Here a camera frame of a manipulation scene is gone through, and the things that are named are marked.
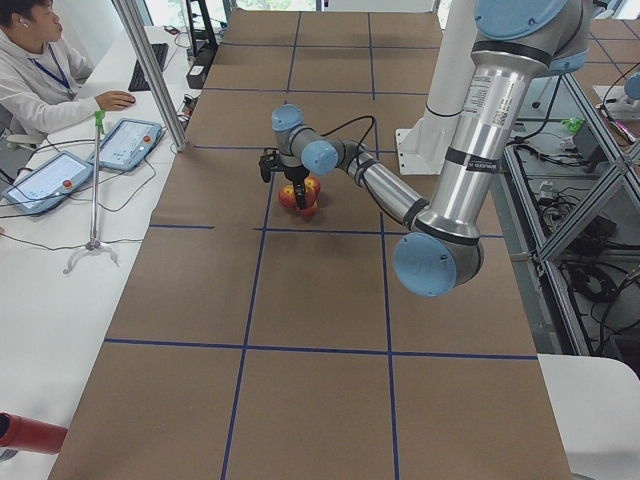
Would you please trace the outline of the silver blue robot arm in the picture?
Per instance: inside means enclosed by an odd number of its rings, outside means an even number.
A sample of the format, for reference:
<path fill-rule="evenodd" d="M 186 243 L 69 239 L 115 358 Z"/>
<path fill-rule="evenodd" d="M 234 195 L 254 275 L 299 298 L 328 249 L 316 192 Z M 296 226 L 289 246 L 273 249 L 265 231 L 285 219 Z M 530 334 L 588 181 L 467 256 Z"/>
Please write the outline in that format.
<path fill-rule="evenodd" d="M 475 1 L 472 43 L 460 48 L 474 69 L 431 199 L 423 198 L 361 143 L 331 139 L 283 104 L 271 116 L 274 168 L 304 179 L 340 169 L 409 231 L 396 245 L 397 278 L 409 291 L 444 295 L 481 269 L 476 225 L 531 81 L 579 69 L 588 50 L 590 1 Z"/>

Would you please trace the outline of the person's hand on mouse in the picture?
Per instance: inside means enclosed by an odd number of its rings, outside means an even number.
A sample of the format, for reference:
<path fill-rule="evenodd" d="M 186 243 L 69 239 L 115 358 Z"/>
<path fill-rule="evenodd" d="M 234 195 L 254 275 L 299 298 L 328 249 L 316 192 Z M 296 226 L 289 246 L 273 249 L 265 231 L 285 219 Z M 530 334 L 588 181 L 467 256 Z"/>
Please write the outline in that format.
<path fill-rule="evenodd" d="M 105 111 L 121 111 L 136 103 L 135 97 L 125 91 L 107 91 L 97 95 L 95 100 Z"/>

